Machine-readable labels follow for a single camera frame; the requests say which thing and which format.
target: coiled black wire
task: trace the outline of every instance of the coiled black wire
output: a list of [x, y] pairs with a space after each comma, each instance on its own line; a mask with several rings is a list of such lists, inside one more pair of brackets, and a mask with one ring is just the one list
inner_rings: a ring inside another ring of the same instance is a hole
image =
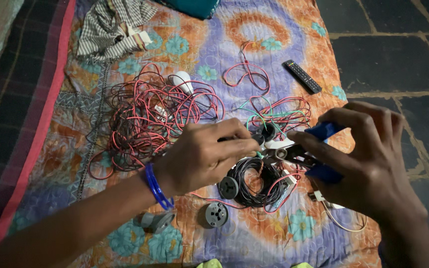
[[245, 173], [249, 168], [254, 168], [259, 172], [261, 161], [258, 157], [242, 159], [236, 163], [234, 168], [228, 171], [227, 175], [235, 179], [239, 185], [239, 192], [235, 197], [237, 203], [250, 207], [263, 207], [264, 204], [270, 205], [276, 203], [285, 192], [286, 186], [283, 183], [276, 183], [269, 195], [267, 195], [269, 188], [281, 177], [281, 174], [279, 174], [279, 171], [274, 166], [263, 165], [261, 190], [253, 194], [253, 191], [246, 184]]

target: teal cloth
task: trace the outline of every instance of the teal cloth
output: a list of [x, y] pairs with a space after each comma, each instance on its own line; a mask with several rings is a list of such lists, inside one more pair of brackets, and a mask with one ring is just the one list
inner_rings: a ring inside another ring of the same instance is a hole
[[200, 20], [211, 19], [220, 0], [154, 0]]

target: blue pliers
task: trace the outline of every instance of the blue pliers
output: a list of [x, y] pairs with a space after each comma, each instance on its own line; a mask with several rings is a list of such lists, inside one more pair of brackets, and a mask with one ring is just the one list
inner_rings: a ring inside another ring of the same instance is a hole
[[[343, 129], [345, 129], [344, 126], [332, 122], [322, 122], [304, 131], [326, 142], [329, 137]], [[265, 155], [263, 161], [266, 164], [287, 161], [309, 168], [306, 172], [307, 176], [316, 177], [325, 183], [338, 183], [343, 178], [342, 174], [306, 153], [307, 151], [300, 144], [295, 144], [287, 148], [266, 149], [261, 154]]]

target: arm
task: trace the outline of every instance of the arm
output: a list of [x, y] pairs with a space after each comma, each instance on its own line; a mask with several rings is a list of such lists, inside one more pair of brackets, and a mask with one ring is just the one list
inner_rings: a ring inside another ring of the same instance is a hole
[[[238, 139], [218, 143], [221, 137]], [[238, 119], [188, 124], [154, 165], [165, 196], [219, 182], [239, 158], [259, 150]], [[144, 171], [21, 230], [0, 243], [0, 267], [65, 267], [142, 210], [156, 204]]]
[[305, 132], [289, 138], [344, 175], [337, 184], [311, 179], [335, 204], [378, 222], [380, 249], [389, 267], [429, 267], [427, 211], [413, 191], [401, 152], [403, 117], [365, 102], [350, 102], [319, 117], [351, 128], [354, 150], [345, 154]]

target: blue bangle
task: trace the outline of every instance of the blue bangle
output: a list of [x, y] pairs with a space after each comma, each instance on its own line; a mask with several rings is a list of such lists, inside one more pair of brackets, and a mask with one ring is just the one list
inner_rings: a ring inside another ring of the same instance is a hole
[[160, 186], [158, 185], [158, 182], [155, 178], [155, 174], [153, 173], [153, 164], [148, 163], [145, 167], [145, 175], [147, 177], [148, 185], [150, 186], [150, 189], [152, 190], [153, 196], [157, 200], [157, 202], [162, 206], [164, 210], [168, 210], [168, 208], [174, 207], [175, 201], [173, 198], [171, 198], [171, 203], [166, 199], [165, 195], [163, 194]]

